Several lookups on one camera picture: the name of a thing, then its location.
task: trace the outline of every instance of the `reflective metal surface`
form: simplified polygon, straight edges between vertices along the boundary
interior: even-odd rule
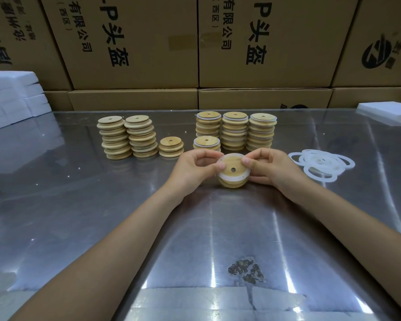
[[[270,112],[274,148],[352,158],[326,186],[401,233],[401,126],[350,109]],[[0,275],[11,275],[0,291],[38,290],[169,176],[175,159],[106,158],[96,121],[117,114],[136,113],[50,113],[0,129]],[[158,139],[191,149],[195,112],[147,114]],[[278,191],[211,180],[170,215],[115,319],[401,320],[401,309]]]

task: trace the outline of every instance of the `person's right hand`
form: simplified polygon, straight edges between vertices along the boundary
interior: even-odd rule
[[[251,169],[251,181],[272,185],[292,201],[300,187],[314,183],[283,151],[259,148],[244,156],[242,163]]]

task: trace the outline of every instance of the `brown tape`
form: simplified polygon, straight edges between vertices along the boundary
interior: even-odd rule
[[[223,45],[221,32],[206,32],[199,38],[199,48],[220,48]]]
[[[170,51],[198,49],[198,35],[175,35],[168,36]]]

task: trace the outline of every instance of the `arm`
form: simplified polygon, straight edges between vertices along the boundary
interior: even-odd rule
[[[10,320],[110,320],[171,211],[204,179],[224,169],[223,163],[215,163],[222,155],[209,150],[183,153],[155,194],[43,286]]]
[[[310,180],[282,151],[258,149],[242,162],[313,214],[401,306],[401,234]]]

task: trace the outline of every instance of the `cardboard box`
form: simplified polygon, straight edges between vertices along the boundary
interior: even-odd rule
[[[356,108],[362,102],[401,102],[401,88],[335,88],[329,108]]]
[[[74,88],[196,88],[196,0],[42,0]]]
[[[401,86],[401,0],[361,0],[332,85]]]
[[[331,93],[326,88],[201,89],[199,109],[326,108]]]
[[[198,109],[197,89],[77,90],[74,110]]]
[[[199,0],[200,86],[330,86],[357,2]]]
[[[44,94],[53,111],[73,111],[68,91],[45,91]]]
[[[34,71],[45,90],[70,90],[38,0],[0,0],[0,70]]]

